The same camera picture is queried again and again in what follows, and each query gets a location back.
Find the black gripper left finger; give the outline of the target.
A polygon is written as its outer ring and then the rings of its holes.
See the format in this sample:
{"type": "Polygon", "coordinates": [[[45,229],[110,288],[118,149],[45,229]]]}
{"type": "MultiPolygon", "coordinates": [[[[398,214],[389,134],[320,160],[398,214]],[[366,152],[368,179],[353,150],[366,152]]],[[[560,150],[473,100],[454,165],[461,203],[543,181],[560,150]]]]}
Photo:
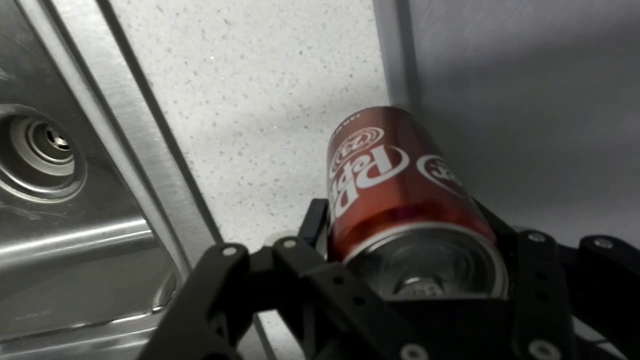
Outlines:
{"type": "Polygon", "coordinates": [[[274,310],[306,360],[427,360],[418,332],[347,268],[323,260],[327,203],[309,203],[295,234],[250,252],[204,252],[138,360],[243,360],[240,340],[274,310]]]}

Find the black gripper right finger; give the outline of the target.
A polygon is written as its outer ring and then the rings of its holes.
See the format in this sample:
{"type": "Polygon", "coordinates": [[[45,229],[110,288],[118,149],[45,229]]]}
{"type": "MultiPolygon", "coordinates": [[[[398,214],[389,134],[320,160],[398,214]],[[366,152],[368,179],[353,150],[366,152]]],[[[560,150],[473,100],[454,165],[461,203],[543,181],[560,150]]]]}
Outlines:
{"type": "Polygon", "coordinates": [[[505,301],[411,301],[430,360],[640,360],[640,252],[592,234],[576,249],[482,208],[512,272],[505,301]]]}

